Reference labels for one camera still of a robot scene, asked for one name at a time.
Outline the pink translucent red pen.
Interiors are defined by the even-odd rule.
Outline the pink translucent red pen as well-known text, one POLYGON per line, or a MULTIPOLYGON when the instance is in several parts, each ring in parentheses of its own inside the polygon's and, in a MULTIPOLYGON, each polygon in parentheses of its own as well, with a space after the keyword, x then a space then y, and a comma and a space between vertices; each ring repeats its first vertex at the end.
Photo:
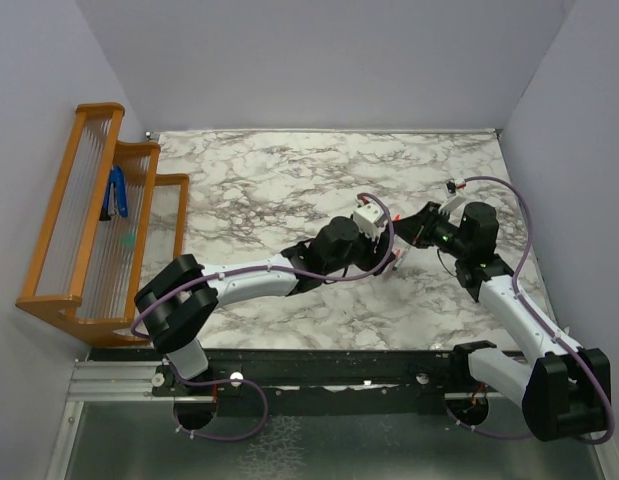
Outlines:
POLYGON ((393 274, 396 272, 396 271, 392 270, 395 258, 392 260, 392 262, 386 268, 386 271, 385 271, 384 276, 383 276, 383 279, 385 281, 389 280, 393 276, 393 274))

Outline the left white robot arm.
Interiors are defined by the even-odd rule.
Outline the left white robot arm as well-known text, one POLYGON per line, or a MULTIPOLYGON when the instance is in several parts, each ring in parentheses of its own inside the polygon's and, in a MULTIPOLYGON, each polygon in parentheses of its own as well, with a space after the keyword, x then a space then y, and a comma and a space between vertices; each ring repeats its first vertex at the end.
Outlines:
POLYGON ((261 262, 200 264, 191 254, 172 260, 134 298, 139 322, 154 349, 175 367, 175 382, 195 395, 209 385, 209 361, 198 333, 222 307, 261 297, 290 297, 344 282, 339 271, 352 266, 352 281, 378 275, 395 258, 395 229, 382 219, 368 234, 353 217, 337 216, 316 237, 261 262))

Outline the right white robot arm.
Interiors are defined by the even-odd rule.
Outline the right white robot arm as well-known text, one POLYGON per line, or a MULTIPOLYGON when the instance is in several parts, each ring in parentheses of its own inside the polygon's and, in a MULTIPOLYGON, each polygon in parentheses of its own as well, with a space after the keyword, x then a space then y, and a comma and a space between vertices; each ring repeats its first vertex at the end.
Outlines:
POLYGON ((519 287, 514 270, 496 252, 499 223, 492 206, 471 202, 454 225, 441 205, 429 202, 393 228, 415 248, 453 256, 459 284, 496 317, 526 360, 519 363, 488 342, 458 345, 448 367, 456 389, 470 391, 480 383, 494 388, 521 409, 541 441, 590 433, 610 438, 615 419, 609 359, 597 348, 583 348, 519 287))

